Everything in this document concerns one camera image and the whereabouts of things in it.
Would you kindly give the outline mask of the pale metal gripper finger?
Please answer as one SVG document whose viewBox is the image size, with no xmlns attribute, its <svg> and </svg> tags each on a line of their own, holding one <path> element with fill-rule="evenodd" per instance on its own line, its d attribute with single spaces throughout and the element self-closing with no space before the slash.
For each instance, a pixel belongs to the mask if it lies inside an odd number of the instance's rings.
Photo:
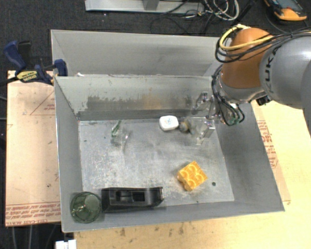
<svg viewBox="0 0 311 249">
<path fill-rule="evenodd" d="M 201 113 L 203 111 L 208 110 L 209 108 L 209 93 L 207 91 L 201 92 L 196 102 L 192 107 L 192 114 L 196 115 L 197 113 Z"/>
<path fill-rule="evenodd" d="M 210 138 L 215 131 L 215 124 L 213 121 L 202 120 L 196 126 L 196 145 L 202 145 L 205 139 Z"/>
</svg>

